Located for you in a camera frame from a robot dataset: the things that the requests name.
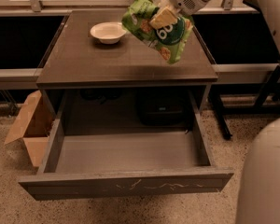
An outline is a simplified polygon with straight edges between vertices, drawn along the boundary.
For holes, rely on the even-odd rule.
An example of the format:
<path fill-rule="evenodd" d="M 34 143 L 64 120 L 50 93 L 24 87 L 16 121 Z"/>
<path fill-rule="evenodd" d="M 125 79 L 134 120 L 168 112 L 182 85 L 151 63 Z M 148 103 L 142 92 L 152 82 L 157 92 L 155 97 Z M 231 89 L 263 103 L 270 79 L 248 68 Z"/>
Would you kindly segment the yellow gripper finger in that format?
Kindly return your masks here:
<path fill-rule="evenodd" d="M 177 23 L 178 11 L 174 7 L 166 6 L 161 8 L 151 19 L 149 24 L 154 29 Z"/>

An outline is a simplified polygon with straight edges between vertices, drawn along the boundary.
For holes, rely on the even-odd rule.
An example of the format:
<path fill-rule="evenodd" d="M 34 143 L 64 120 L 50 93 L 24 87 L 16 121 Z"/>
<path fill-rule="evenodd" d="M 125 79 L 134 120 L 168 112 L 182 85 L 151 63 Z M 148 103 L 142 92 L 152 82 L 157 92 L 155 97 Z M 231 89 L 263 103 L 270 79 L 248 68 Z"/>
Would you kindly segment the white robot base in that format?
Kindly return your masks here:
<path fill-rule="evenodd" d="M 280 224 L 280 119 L 267 125 L 248 150 L 236 224 Z"/>

